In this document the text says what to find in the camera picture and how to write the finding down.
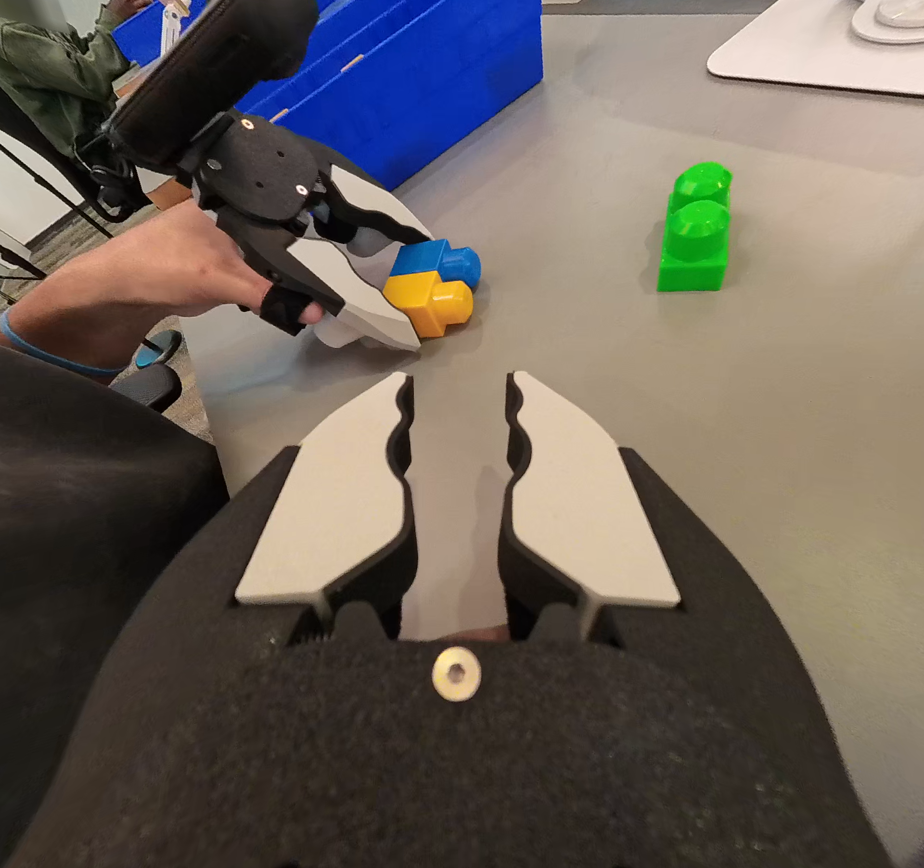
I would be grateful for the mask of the blue wristband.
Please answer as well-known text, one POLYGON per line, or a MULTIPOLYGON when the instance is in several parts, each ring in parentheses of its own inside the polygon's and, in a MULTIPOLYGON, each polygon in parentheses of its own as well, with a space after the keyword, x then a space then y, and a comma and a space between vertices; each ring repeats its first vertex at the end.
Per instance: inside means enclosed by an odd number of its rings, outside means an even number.
POLYGON ((42 350, 23 339, 13 330, 9 322, 8 311, 2 311, 1 313, 1 338, 2 347, 18 351, 19 353, 30 356, 41 363, 49 364, 66 370, 72 374, 84 376, 97 381, 105 380, 107 382, 111 382, 128 367, 128 364, 124 364, 117 368, 101 368, 98 366, 78 363, 71 359, 63 358, 52 354, 51 352, 42 350))

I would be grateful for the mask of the person's left forearm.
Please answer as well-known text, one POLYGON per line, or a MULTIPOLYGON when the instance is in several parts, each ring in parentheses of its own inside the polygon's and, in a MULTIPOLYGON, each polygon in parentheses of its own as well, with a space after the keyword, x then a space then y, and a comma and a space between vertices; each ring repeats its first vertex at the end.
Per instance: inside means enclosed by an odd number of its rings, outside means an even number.
POLYGON ((129 364, 146 333, 138 312, 113 295, 105 270, 90 261, 63 266, 6 310, 32 345, 101 368, 129 364))

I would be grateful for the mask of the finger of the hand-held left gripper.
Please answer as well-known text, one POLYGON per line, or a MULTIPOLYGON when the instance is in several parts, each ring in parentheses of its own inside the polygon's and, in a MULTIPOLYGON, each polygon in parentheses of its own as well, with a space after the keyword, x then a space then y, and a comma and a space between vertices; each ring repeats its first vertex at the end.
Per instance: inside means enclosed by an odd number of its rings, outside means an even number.
POLYGON ((317 339, 339 350, 369 338, 393 350, 417 352, 421 341, 410 319, 383 292, 354 269, 348 256, 329 241, 299 238, 289 252, 343 301, 324 303, 325 317, 314 326, 317 339))
POLYGON ((318 172, 319 186, 324 191, 316 198, 316 231, 324 238, 347 244, 370 229, 403 245, 433 240, 410 209, 376 182, 333 165, 318 172))

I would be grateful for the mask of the grey desk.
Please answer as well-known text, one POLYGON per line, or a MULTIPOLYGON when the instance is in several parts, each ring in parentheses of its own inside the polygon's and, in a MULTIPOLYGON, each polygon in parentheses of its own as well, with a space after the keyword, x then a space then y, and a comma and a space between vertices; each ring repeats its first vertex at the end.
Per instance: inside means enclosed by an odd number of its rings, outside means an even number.
POLYGON ((634 448, 802 655, 893 860, 922 865, 922 103, 710 76, 771 0, 582 0, 544 79, 398 188, 479 252, 469 326, 415 361, 232 308, 184 322, 225 479, 415 373, 420 566, 402 636, 499 623, 505 377, 634 448), (657 290, 667 201, 733 175, 719 291, 657 290))

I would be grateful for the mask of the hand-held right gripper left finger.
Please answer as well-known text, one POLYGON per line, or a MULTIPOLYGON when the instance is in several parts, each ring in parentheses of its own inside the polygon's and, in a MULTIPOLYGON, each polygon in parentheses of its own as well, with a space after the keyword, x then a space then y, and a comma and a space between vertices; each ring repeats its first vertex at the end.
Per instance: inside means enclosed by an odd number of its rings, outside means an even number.
POLYGON ((407 472, 412 376, 395 372, 298 445, 235 591, 244 607, 301 607, 324 626, 366 603, 399 633, 419 549, 407 472))

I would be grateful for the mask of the blue toy block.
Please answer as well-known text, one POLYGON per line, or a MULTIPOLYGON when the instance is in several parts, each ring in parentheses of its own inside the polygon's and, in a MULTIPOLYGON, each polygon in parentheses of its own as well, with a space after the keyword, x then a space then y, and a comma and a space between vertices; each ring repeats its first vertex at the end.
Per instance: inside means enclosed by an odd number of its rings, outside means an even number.
POLYGON ((389 276, 431 272, 444 283, 461 282, 474 290, 481 278, 481 261, 470 247, 454 248, 446 239, 430 240, 402 246, 389 276))

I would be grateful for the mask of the small white stand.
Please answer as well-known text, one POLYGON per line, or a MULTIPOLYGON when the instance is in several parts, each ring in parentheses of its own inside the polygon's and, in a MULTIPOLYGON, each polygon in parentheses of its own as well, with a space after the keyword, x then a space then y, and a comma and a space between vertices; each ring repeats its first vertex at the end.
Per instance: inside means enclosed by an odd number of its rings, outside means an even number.
POLYGON ((164 6, 161 23, 160 53, 163 59, 177 44, 191 22, 190 6, 171 3, 164 6))

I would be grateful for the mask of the white flat base plate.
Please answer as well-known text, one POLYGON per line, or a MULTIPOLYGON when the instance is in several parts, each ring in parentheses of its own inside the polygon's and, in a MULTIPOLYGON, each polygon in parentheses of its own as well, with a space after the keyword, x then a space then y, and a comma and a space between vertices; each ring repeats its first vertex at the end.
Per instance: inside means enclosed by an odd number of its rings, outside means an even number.
POLYGON ((880 0, 777 0, 716 49, 713 76, 773 84, 923 94, 921 42, 881 43, 857 33, 853 19, 880 0))

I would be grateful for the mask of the office chair base with casters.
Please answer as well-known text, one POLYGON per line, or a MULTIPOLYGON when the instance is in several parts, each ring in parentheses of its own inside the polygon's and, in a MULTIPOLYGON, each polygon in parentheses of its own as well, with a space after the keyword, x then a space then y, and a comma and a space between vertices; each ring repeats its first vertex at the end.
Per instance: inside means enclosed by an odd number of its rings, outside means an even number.
POLYGON ((141 370, 159 363, 169 362, 183 343, 179 330, 165 329, 146 337, 134 358, 134 366, 141 370))

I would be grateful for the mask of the person's left hand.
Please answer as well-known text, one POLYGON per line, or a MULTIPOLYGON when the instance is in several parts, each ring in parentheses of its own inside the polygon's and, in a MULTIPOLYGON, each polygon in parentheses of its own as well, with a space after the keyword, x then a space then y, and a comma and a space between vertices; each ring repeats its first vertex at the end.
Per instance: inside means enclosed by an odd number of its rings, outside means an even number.
POLYGON ((112 339, 137 347, 168 317, 196 317, 222 305, 259 313, 271 281, 193 201, 175 205, 95 252, 98 288, 113 315, 112 339))

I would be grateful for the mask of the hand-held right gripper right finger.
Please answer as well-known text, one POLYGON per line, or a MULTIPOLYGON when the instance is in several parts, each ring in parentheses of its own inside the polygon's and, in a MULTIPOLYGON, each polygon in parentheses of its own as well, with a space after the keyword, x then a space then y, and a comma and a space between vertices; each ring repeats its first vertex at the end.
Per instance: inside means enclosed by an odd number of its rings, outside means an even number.
POLYGON ((515 642, 552 606, 592 639, 611 608, 676 612, 682 597, 615 439, 526 371, 505 380, 497 567, 515 642))

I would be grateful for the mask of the black office chair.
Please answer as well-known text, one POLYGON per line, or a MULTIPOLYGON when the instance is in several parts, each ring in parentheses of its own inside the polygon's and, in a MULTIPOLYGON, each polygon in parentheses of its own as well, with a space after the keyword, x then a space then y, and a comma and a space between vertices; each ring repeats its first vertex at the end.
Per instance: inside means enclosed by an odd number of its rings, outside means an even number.
POLYGON ((120 162, 116 169, 87 168, 61 154, 27 115, 1 91, 1 131, 29 148, 47 162, 82 197, 83 202, 104 221, 123 224, 154 202, 142 190, 137 170, 120 162))

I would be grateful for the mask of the green double toy block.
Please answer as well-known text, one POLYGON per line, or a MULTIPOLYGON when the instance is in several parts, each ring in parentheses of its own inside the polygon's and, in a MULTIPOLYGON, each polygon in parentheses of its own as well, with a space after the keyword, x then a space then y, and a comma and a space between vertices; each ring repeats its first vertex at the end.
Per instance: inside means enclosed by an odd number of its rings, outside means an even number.
POLYGON ((719 291, 729 260, 732 173, 700 162, 677 178, 668 196, 657 290, 719 291))

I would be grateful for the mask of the yellow toy block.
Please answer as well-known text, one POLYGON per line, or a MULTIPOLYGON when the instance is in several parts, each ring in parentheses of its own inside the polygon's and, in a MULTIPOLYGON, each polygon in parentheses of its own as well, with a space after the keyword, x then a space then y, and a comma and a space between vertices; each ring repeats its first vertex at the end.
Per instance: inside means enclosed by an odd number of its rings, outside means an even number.
POLYGON ((466 324, 474 310, 471 288, 461 280, 445 281, 437 271, 392 275, 384 296, 421 339, 442 337, 447 328, 466 324))

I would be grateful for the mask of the person's dark sweatshirt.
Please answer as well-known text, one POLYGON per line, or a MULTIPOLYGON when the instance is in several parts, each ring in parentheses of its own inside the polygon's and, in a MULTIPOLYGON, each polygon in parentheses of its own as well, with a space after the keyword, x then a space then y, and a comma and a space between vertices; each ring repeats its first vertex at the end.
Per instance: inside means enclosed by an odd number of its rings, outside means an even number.
POLYGON ((213 445, 109 386, 2 350, 2 862, 116 636, 227 499, 213 445))

